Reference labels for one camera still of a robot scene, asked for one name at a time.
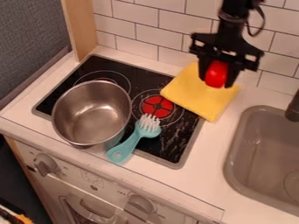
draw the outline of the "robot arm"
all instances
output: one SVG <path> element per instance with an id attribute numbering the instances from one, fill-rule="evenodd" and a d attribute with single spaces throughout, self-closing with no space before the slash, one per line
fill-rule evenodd
<path id="1" fill-rule="evenodd" d="M 193 33 L 190 53 L 199 58 L 199 77 L 205 81 L 207 71 L 214 62 L 226 64 L 225 88 L 231 87 L 240 71 L 257 71 L 264 52 L 246 42 L 242 32 L 247 25 L 248 33 L 256 36 L 265 25 L 265 16 L 260 4 L 263 0 L 224 0 L 219 10 L 219 29 L 216 34 Z M 250 10 L 257 10 L 264 22 L 255 33 L 250 32 L 248 17 Z"/>

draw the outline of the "subway tile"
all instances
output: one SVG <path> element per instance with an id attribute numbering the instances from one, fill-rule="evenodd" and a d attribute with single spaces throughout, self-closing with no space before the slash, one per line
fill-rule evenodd
<path id="1" fill-rule="evenodd" d="M 250 70 L 241 71 L 235 83 L 238 86 L 256 87 L 260 76 L 261 70 L 258 70 L 257 72 Z"/>
<path id="2" fill-rule="evenodd" d="M 212 23 L 212 32 L 217 32 L 218 26 L 220 21 L 213 21 Z M 256 28 L 250 28 L 252 32 L 256 32 Z M 273 31 L 262 31 L 257 37 L 251 37 L 248 32 L 247 28 L 245 27 L 243 31 L 243 38 L 251 45 L 260 48 L 263 51 L 268 51 L 271 45 L 272 38 L 274 36 Z"/>
<path id="3" fill-rule="evenodd" d="M 187 0 L 187 14 L 204 18 L 218 19 L 218 11 L 222 0 Z M 262 5 L 261 8 L 266 15 L 266 29 L 276 32 L 286 32 L 299 35 L 299 11 L 286 10 L 283 8 Z M 254 27 L 261 26 L 261 16 L 251 10 L 249 24 Z"/>
<path id="4" fill-rule="evenodd" d="M 218 19 L 222 0 L 186 0 L 186 13 L 204 18 Z"/>
<path id="5" fill-rule="evenodd" d="M 286 10 L 264 5 L 261 8 L 266 15 L 266 29 L 270 31 L 299 35 L 299 11 Z M 251 12 L 249 24 L 254 27 L 261 26 L 261 16 L 256 11 Z"/>
<path id="6" fill-rule="evenodd" d="M 296 77 L 297 79 L 299 79 L 299 65 L 298 65 L 298 68 L 297 68 L 297 71 L 296 71 L 295 77 Z"/>
<path id="7" fill-rule="evenodd" d="M 181 50 L 183 34 L 138 24 L 137 39 L 154 45 Z"/>
<path id="8" fill-rule="evenodd" d="M 284 8 L 299 11 L 299 1 L 298 0 L 287 0 Z"/>
<path id="9" fill-rule="evenodd" d="M 175 32 L 210 32 L 212 20 L 160 10 L 160 28 Z"/>
<path id="10" fill-rule="evenodd" d="M 127 38 L 135 37 L 135 25 L 117 18 L 94 15 L 96 29 L 110 32 Z"/>
<path id="11" fill-rule="evenodd" d="M 261 58 L 260 69 L 268 72 L 293 76 L 299 59 L 281 56 L 275 53 L 265 52 Z"/>
<path id="12" fill-rule="evenodd" d="M 146 44 L 137 40 L 116 37 L 117 50 L 132 53 L 151 60 L 157 60 L 157 45 Z"/>
<path id="13" fill-rule="evenodd" d="M 93 0 L 94 13 L 112 17 L 111 0 Z"/>
<path id="14" fill-rule="evenodd" d="M 270 51 L 299 58 L 299 37 L 276 33 Z"/>
<path id="15" fill-rule="evenodd" d="M 98 38 L 98 45 L 115 48 L 115 35 L 97 31 L 96 36 Z"/>
<path id="16" fill-rule="evenodd" d="M 187 52 L 179 52 L 169 48 L 159 47 L 159 61 L 167 64 L 172 64 L 177 67 L 186 67 L 198 58 L 194 54 Z"/>
<path id="17" fill-rule="evenodd" d="M 192 43 L 192 39 L 190 35 L 184 35 L 184 41 L 183 41 L 183 51 L 184 52 L 189 52 L 189 47 Z"/>
<path id="18" fill-rule="evenodd" d="M 135 3 L 168 11 L 184 12 L 184 1 L 185 0 L 135 0 Z"/>
<path id="19" fill-rule="evenodd" d="M 259 88 L 266 88 L 287 95 L 294 95 L 299 88 L 299 80 L 279 74 L 263 72 Z"/>
<path id="20" fill-rule="evenodd" d="M 275 7 L 282 7 L 283 3 L 285 0 L 267 0 L 265 3 L 265 5 L 271 5 L 271 6 L 275 6 Z"/>
<path id="21" fill-rule="evenodd" d="M 119 1 L 113 1 L 113 3 L 114 15 L 116 18 L 121 18 L 144 25 L 157 26 L 156 9 Z"/>

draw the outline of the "brush bristles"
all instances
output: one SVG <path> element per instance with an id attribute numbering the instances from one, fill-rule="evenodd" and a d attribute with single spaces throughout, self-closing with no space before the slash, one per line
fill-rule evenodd
<path id="1" fill-rule="evenodd" d="M 142 115 L 140 118 L 140 127 L 148 132 L 155 132 L 158 130 L 160 120 L 155 115 Z"/>

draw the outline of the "stainless steel sink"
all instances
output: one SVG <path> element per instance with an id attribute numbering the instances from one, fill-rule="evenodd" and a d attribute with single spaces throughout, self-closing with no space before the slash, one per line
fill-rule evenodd
<path id="1" fill-rule="evenodd" d="M 278 108 L 244 111 L 224 174 L 235 191 L 299 216 L 299 123 Z"/>

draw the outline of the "countertop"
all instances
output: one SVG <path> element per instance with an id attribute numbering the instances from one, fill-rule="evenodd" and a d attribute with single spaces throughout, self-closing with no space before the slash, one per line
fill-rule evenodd
<path id="1" fill-rule="evenodd" d="M 94 53 L 174 76 L 182 69 L 101 46 L 96 47 Z M 69 53 L 33 82 L 0 112 L 0 132 L 92 172 L 104 173 L 137 191 L 143 189 L 153 199 L 161 197 L 165 203 L 175 204 L 190 215 L 203 214 L 227 224 L 298 223 L 299 217 L 235 192 L 222 171 L 241 113 L 254 105 L 285 109 L 292 99 L 290 95 L 257 88 L 259 75 L 244 72 L 238 79 L 242 86 L 240 92 L 218 121 L 204 123 L 183 168 L 172 170 L 138 156 L 119 166 L 108 162 L 101 152 L 95 157 L 95 152 L 74 149 L 55 133 L 51 122 L 31 112 L 32 107 L 78 65 Z"/>

